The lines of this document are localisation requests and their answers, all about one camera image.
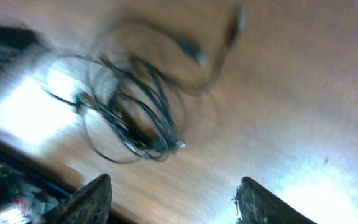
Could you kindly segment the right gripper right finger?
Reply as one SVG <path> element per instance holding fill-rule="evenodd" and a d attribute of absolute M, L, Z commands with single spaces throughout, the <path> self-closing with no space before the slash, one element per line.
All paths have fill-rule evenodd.
<path fill-rule="evenodd" d="M 234 195 L 240 224 L 316 224 L 251 177 L 243 177 Z"/>

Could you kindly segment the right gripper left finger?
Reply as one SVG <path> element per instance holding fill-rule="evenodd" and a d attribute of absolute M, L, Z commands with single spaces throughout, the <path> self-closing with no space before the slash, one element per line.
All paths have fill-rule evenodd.
<path fill-rule="evenodd" d="M 102 174 L 42 215 L 42 223 L 107 223 L 111 201 L 111 178 Z"/>

